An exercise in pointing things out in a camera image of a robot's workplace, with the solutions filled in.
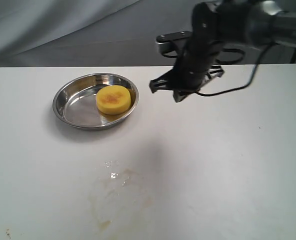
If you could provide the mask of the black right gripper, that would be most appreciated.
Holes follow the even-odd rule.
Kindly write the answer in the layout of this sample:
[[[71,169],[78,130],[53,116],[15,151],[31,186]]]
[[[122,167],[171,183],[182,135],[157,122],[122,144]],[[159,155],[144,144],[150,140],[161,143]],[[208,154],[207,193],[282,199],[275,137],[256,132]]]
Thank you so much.
[[[161,78],[149,82],[150,91],[173,91],[176,103],[200,91],[203,80],[225,43],[213,39],[190,37],[173,68]]]

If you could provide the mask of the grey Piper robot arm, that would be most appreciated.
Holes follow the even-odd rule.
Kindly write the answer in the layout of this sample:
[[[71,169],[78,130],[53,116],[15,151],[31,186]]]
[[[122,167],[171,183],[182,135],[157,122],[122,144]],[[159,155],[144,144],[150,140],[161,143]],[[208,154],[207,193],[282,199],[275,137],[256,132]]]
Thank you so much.
[[[175,60],[171,70],[150,81],[152,93],[172,91],[179,103],[191,94],[201,94],[201,88],[224,74],[221,53],[238,54],[230,60],[241,62],[245,52],[226,48],[240,44],[261,48],[255,65],[259,66],[274,46],[294,50],[296,61],[296,13],[281,9],[274,0],[219,0],[198,3],[192,11],[191,30],[157,36],[159,53]]]

